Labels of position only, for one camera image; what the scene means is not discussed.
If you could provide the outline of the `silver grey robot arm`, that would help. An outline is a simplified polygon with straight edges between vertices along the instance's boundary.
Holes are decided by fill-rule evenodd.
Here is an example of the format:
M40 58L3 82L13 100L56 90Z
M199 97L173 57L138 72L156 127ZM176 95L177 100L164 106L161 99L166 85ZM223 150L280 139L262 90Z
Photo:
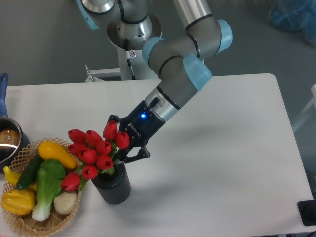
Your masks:
M231 45L231 27L214 19L204 0L174 2L186 33L171 41L161 37L145 0L79 0L77 5L91 28L107 27L116 47L141 50L145 66L160 78L160 84L128 116L109 117L130 140L113 161L147 158L148 140L211 79L203 59Z

